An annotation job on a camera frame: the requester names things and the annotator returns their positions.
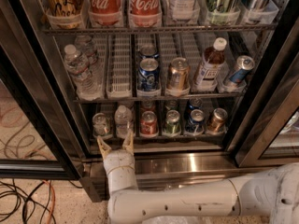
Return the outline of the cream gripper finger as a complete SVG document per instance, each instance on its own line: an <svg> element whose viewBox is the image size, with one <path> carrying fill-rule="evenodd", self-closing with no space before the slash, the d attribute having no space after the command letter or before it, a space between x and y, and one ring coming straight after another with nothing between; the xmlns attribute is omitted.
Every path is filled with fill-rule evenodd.
<svg viewBox="0 0 299 224"><path fill-rule="evenodd" d="M129 131L126 135L122 148L130 154L134 154L134 134L132 131Z"/></svg>
<svg viewBox="0 0 299 224"><path fill-rule="evenodd" d="M105 159L111 152L111 147L102 139L101 136L97 137L97 144L99 146L102 157Z"/></svg>

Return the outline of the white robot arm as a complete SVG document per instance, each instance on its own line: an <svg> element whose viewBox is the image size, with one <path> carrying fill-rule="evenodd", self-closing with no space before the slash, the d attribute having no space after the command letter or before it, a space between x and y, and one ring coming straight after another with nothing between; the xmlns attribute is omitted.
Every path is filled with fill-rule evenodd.
<svg viewBox="0 0 299 224"><path fill-rule="evenodd" d="M162 216L268 216L269 224L299 224L299 163L179 189L144 191L135 176L134 137L112 149L97 138L107 174L113 224Z"/></svg>

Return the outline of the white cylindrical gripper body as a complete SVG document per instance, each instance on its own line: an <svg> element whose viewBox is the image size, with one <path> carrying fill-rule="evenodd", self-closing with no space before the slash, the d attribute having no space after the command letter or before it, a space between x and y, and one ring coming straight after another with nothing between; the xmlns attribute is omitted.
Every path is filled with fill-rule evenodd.
<svg viewBox="0 0 299 224"><path fill-rule="evenodd" d="M123 189L138 189L132 152L124 149L107 151L103 161L110 194Z"/></svg>

